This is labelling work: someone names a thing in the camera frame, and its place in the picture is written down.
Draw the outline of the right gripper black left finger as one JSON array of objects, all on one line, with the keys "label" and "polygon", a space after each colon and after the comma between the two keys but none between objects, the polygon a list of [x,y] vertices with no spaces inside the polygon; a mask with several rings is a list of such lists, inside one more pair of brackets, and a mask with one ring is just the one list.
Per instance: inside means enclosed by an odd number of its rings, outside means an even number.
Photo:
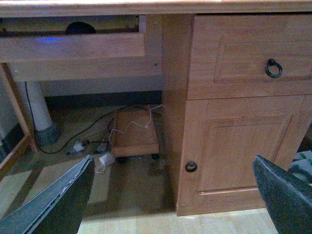
[{"label": "right gripper black left finger", "polygon": [[0,221],[2,234],[76,234],[95,176],[86,156],[23,206]]}]

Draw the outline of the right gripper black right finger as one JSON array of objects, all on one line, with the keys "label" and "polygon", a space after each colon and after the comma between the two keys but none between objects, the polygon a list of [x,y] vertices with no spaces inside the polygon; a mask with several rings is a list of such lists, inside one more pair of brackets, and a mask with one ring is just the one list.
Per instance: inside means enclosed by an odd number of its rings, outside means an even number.
[{"label": "right gripper black right finger", "polygon": [[253,174],[267,211],[279,234],[312,232],[312,187],[257,155]]}]

